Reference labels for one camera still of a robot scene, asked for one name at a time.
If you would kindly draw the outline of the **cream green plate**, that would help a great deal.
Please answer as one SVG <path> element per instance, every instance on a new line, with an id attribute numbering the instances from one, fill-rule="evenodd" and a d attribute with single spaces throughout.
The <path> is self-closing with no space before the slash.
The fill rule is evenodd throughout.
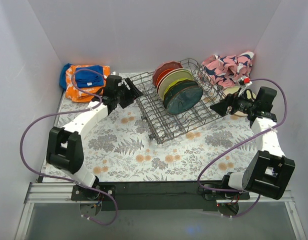
<path id="1" fill-rule="evenodd" d="M 224 90 L 224 94 L 227 96 L 229 94 L 235 94 L 236 92 L 239 92 L 240 87 L 234 86 L 230 87 Z M 245 105 L 248 103 L 251 103 L 256 99 L 256 94 L 252 92 L 250 89 L 247 89 L 244 91 L 244 93 L 240 96 L 240 99 L 238 99 L 235 102 L 234 107 L 232 107 L 236 112 L 230 111 L 231 115 L 236 115 L 238 117 L 247 117 L 248 114 L 245 112 Z"/>

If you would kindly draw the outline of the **orange plate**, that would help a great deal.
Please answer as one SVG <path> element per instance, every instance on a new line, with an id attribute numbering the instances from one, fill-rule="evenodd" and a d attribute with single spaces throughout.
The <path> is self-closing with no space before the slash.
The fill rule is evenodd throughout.
<path id="1" fill-rule="evenodd" d="M 156 87 L 158 87 L 159 83 L 161 82 L 162 78 L 164 76 L 166 76 L 168 73 L 170 73 L 171 71 L 173 71 L 172 68 L 169 68 L 169 69 L 166 69 L 165 71 L 163 71 L 157 78 L 157 81 L 156 81 Z"/>

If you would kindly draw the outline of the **dark teal plate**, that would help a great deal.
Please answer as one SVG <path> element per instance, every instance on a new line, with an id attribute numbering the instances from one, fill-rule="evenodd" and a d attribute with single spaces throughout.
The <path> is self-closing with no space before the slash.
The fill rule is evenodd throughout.
<path id="1" fill-rule="evenodd" d="M 178 115 L 195 106 L 203 95 L 203 89 L 199 86 L 191 86 L 175 94 L 167 104 L 167 112 Z"/>
<path id="2" fill-rule="evenodd" d="M 186 89 L 188 87 L 198 87 L 198 83 L 193 80 L 183 80 L 181 82 L 176 83 L 175 85 L 171 86 L 167 93 L 164 94 L 164 100 L 163 105 L 165 108 L 167 108 L 168 103 L 170 100 L 179 92 L 181 92 L 183 89 Z"/>

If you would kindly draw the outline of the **pink and green branch plate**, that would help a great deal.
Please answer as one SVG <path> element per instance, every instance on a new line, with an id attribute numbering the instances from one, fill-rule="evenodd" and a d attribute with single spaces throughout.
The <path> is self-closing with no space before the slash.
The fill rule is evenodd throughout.
<path id="1" fill-rule="evenodd" d="M 175 69 L 169 72 L 166 76 L 164 76 L 161 81 L 157 85 L 157 94 L 160 97 L 161 100 L 164 99 L 164 92 L 167 89 L 167 87 L 172 84 L 174 81 L 177 81 L 179 79 L 188 79 L 188 80 L 194 80 L 194 77 L 190 70 L 188 69 Z"/>

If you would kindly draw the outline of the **grey wire dish rack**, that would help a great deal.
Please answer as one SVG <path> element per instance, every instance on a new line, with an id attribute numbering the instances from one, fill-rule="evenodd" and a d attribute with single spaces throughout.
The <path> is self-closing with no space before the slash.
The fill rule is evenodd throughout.
<path id="1" fill-rule="evenodd" d="M 141 111 L 141 119 L 146 121 L 149 127 L 149 139 L 156 140 L 159 144 L 220 118 L 210 106 L 225 98 L 223 87 L 212 84 L 211 77 L 198 61 L 186 58 L 180 63 L 193 74 L 194 80 L 203 89 L 203 95 L 193 108 L 179 115 L 171 115 L 164 108 L 163 101 L 152 84 L 152 71 L 130 77 L 133 84 L 143 93 L 142 97 L 136 99 L 136 103 Z"/>

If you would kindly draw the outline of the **green polka dot scalloped plate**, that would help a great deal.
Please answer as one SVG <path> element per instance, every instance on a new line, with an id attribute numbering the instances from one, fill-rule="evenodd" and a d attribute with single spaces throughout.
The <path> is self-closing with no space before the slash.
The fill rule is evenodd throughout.
<path id="1" fill-rule="evenodd" d="M 167 89 L 165 90 L 165 93 L 167 93 L 168 89 L 169 89 L 171 86 L 173 86 L 173 85 L 175 85 L 176 83 L 178 83 L 178 82 L 180 82 L 180 81 L 183 81 L 183 80 L 190 80 L 190 79 L 188 79 L 188 78 L 181 78 L 181 79 L 175 80 L 174 82 L 172 82 L 172 83 L 167 87 Z"/>

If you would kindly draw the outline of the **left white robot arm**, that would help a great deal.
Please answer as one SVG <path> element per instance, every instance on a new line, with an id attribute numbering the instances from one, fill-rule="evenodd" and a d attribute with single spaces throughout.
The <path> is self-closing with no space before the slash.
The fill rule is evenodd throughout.
<path id="1" fill-rule="evenodd" d="M 98 178 L 84 166 L 82 140 L 96 124 L 116 107 L 126 108 L 143 93 L 129 78 L 109 75 L 105 87 L 98 90 L 86 110 L 63 127 L 53 127 L 49 133 L 46 161 L 63 171 L 73 181 L 85 185 L 83 194 L 95 200 L 100 194 Z"/>

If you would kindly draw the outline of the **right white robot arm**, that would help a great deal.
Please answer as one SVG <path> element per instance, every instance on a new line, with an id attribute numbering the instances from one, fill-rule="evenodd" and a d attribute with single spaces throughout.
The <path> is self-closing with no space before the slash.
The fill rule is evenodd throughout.
<path id="1" fill-rule="evenodd" d="M 295 163 L 281 150 L 274 130 L 277 118 L 271 109 L 276 94 L 276 90 L 262 86 L 255 98 L 248 98 L 247 91 L 239 89 L 210 106 L 222 117 L 228 108 L 231 114 L 246 114 L 256 136 L 257 152 L 245 172 L 229 172 L 223 178 L 220 192 L 226 199 L 233 198 L 238 191 L 250 191 L 278 200 L 288 185 Z"/>

